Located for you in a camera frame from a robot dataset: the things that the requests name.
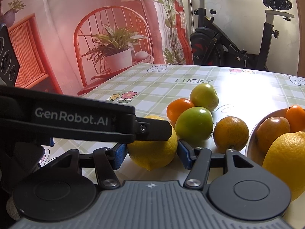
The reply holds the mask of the green apple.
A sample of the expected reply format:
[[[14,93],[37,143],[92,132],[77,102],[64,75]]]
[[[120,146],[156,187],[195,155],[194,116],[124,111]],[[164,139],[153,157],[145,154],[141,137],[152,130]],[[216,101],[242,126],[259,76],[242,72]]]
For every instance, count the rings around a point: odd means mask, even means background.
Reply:
[[[200,106],[182,112],[175,123],[175,131],[178,137],[191,144],[209,139],[213,128],[211,112]]]

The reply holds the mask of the dark orange brownish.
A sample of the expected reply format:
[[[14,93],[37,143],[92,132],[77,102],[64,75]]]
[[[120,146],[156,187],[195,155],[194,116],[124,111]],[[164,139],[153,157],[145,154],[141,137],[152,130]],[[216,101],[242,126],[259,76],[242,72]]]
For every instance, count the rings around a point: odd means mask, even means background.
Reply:
[[[227,116],[217,122],[213,137],[219,153],[225,153],[227,149],[240,151],[248,141],[249,129],[240,118]]]

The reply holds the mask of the dark orange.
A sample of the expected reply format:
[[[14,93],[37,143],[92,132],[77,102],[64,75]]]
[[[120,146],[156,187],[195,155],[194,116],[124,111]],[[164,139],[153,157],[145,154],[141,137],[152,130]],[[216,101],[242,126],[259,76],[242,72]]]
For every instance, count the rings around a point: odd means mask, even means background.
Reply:
[[[256,131],[256,145],[266,154],[272,143],[281,135],[290,133],[288,120],[284,117],[271,117],[262,122]]]

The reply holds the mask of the large yellow lemon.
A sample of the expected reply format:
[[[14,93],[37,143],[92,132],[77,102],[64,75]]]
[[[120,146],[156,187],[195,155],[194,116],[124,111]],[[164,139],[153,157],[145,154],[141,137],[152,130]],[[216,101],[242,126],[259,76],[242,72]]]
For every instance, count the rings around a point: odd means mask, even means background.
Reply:
[[[292,201],[304,193],[304,132],[286,133],[270,146],[263,168],[287,184]]]

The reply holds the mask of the bright orange tangerine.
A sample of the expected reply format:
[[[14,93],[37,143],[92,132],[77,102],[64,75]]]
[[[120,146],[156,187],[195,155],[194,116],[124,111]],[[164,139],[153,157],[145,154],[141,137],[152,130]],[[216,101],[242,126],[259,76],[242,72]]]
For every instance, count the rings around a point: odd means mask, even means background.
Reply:
[[[285,118],[288,120],[291,132],[304,131],[305,129],[305,111],[299,105],[290,106],[286,113]]]

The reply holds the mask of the small orange tangerine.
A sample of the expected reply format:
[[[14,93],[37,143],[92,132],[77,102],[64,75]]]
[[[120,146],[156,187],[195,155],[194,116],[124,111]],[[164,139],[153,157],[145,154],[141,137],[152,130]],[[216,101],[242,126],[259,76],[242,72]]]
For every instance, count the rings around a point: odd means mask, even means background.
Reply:
[[[172,101],[166,108],[166,115],[170,120],[172,126],[175,127],[175,123],[181,113],[193,107],[193,102],[186,98],[179,98]]]

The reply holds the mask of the yellow-green apple far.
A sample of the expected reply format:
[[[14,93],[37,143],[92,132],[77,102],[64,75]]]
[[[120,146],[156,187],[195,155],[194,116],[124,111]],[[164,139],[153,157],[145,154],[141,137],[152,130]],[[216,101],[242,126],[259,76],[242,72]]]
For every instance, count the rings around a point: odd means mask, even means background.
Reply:
[[[193,88],[190,94],[190,101],[195,106],[200,106],[212,112],[219,104],[216,90],[210,84],[199,84]]]

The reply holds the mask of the red printed backdrop curtain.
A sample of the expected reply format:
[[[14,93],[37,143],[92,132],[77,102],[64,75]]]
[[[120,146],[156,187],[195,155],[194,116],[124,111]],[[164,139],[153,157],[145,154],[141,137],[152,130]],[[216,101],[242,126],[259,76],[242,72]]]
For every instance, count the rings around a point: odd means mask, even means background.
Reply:
[[[191,65],[181,0],[1,0],[16,86],[82,95],[139,64]]]

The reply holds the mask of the beige round plate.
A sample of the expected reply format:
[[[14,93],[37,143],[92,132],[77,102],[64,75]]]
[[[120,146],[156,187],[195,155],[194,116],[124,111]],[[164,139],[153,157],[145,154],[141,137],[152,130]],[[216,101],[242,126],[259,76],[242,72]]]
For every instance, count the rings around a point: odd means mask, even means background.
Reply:
[[[271,114],[265,116],[252,130],[247,147],[246,147],[246,156],[253,160],[255,163],[263,167],[263,161],[265,158],[264,153],[256,145],[256,131],[264,120],[271,117],[284,117],[288,108],[280,109],[272,112]],[[304,193],[299,196],[297,199],[291,202],[288,211],[285,214],[285,219],[291,225],[296,226],[297,224],[304,223]]]

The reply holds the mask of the black exercise bike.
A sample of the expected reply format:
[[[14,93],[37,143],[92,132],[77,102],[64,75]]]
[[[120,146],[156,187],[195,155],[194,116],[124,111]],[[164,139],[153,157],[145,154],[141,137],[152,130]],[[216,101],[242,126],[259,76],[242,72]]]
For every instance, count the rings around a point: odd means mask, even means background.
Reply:
[[[295,74],[294,0],[188,0],[195,65]]]

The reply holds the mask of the wooden panel door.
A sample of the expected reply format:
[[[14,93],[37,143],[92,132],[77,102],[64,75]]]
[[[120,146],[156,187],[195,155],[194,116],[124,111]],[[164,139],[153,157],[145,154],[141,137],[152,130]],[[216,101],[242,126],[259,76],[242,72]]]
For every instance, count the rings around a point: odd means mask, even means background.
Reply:
[[[299,18],[299,64],[297,74],[304,77],[304,0],[296,0]]]

